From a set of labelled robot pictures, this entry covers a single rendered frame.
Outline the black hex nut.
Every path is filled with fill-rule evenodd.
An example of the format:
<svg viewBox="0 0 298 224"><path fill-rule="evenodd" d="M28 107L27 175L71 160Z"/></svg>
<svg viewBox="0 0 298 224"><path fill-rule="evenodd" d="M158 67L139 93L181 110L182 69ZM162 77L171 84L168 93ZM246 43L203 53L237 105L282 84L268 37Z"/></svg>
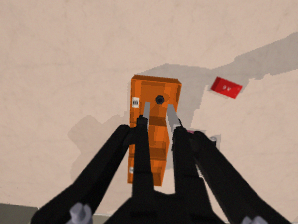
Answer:
<svg viewBox="0 0 298 224"><path fill-rule="evenodd" d="M155 100L156 100L156 103L157 103L157 104L163 104L163 102L164 102L164 98L163 98L163 96L161 96L161 95L158 95L158 96L155 98Z"/></svg>

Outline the red nine-volt battery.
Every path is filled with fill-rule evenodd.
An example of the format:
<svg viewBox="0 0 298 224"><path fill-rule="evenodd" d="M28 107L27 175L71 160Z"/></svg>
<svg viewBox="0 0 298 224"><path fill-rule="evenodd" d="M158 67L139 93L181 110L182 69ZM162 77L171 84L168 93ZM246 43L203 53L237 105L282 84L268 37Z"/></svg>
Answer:
<svg viewBox="0 0 298 224"><path fill-rule="evenodd" d="M235 99L242 89L243 86L225 80L223 78L217 77L213 83L211 90L214 92L223 94L225 96Z"/></svg>

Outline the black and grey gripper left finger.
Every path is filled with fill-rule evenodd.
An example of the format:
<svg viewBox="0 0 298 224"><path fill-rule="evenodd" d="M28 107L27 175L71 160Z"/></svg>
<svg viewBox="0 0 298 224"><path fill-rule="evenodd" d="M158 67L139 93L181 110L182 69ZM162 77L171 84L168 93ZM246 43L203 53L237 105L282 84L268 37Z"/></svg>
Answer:
<svg viewBox="0 0 298 224"><path fill-rule="evenodd" d="M130 224L159 224L150 162L149 114L150 102L145 102L136 126L119 125L76 180L35 212L30 224L93 224L92 216L133 144Z"/></svg>

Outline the orange three-compartment bin rack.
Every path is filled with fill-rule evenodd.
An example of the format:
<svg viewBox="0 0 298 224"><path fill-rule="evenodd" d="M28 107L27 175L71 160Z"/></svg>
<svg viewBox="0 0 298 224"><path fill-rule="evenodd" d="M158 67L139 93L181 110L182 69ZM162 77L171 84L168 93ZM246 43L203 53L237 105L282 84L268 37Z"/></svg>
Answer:
<svg viewBox="0 0 298 224"><path fill-rule="evenodd" d="M162 187L167 162L170 143L166 124L167 106L173 104L177 112L181 86L173 78L134 75L131 79L130 128L135 127L137 118L143 115L145 102L150 102L148 139L154 186ZM158 95L163 96L163 104L156 103ZM129 145L128 184L132 184L134 151L135 144Z"/></svg>

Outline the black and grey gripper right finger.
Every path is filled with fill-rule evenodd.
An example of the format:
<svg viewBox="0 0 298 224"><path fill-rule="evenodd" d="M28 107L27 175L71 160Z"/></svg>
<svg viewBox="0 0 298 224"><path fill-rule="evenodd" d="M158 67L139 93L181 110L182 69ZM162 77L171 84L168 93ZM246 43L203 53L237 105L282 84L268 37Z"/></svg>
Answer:
<svg viewBox="0 0 298 224"><path fill-rule="evenodd" d="M167 106L166 124L175 193L184 192L188 224L219 224L204 179L230 224L292 224L260 198L203 132L187 132L173 104Z"/></svg>

